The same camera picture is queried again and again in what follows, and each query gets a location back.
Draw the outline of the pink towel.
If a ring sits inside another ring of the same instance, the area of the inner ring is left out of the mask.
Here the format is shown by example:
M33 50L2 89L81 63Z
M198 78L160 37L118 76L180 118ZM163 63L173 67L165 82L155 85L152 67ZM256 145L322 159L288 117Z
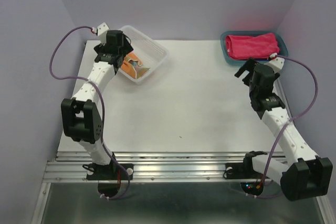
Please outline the pink towel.
M224 42L228 56L234 60L267 59L270 55L280 52L273 33L259 36L227 35Z

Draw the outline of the orange patterned towel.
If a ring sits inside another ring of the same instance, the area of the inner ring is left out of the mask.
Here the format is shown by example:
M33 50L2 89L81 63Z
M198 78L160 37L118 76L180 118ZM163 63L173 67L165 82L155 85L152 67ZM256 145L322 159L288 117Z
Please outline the orange patterned towel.
M127 54L121 66L121 70L133 79L139 79L145 75L150 68L143 65L143 62L133 52Z

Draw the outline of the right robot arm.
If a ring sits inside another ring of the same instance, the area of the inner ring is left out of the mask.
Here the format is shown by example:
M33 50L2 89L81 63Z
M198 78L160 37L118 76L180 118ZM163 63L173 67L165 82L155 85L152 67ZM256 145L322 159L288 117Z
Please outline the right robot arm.
M329 189L332 162L320 157L294 125L294 120L310 109L290 117L283 100L273 92L285 60L285 56L278 54L269 57L265 64L250 58L235 73L240 77L248 72L243 83L249 87L251 107L275 137L269 153L251 151L244 157L243 174L261 175L259 182L241 184L246 196L262 198L267 178L278 184L290 201L324 196Z

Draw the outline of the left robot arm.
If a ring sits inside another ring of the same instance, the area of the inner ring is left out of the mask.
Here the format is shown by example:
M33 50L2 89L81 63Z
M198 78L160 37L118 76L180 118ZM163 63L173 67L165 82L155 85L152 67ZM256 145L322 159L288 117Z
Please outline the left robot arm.
M97 108L102 92L121 68L124 58L133 51L127 36L121 30L108 30L105 41L94 47L97 53L84 84L70 99L61 103L64 134L81 145L99 173L106 179L113 178L117 166L111 162L112 152L103 144L103 115Z

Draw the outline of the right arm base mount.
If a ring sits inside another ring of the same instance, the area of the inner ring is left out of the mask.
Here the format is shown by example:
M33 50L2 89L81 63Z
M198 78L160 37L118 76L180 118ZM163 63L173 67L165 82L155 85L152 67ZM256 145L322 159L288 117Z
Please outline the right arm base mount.
M267 152L251 151L245 154L243 160L238 163L226 163L226 169L223 173L223 177L225 179L255 179L257 182L260 182L262 174L253 169L252 159L257 156L264 157L267 155Z

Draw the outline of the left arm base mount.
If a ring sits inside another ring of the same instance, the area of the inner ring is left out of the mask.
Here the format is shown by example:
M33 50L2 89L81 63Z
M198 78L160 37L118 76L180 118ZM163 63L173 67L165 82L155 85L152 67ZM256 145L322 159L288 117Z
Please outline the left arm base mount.
M87 172L87 180L128 180L126 173L113 161L109 165L91 163L83 164L82 167Z

